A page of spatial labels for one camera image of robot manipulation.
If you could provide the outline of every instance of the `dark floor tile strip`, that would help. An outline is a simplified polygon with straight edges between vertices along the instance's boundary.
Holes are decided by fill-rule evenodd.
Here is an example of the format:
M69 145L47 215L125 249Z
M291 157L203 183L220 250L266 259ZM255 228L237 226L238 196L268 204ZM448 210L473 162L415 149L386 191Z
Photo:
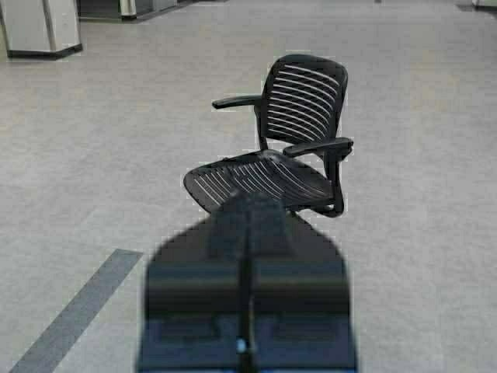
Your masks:
M52 373L142 255L128 250L114 251L10 373Z

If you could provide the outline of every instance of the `floor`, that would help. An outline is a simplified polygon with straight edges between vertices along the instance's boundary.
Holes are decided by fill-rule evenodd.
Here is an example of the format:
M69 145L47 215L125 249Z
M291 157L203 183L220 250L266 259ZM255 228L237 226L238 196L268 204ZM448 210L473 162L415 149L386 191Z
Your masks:
M250 109L210 102L304 51L349 71L347 212L302 216L346 257L362 372L495 373L497 21L461 2L201 2L83 23L57 62L2 51L0 372L117 249L144 255L52 370L133 371L145 264L206 216L182 177L255 149Z

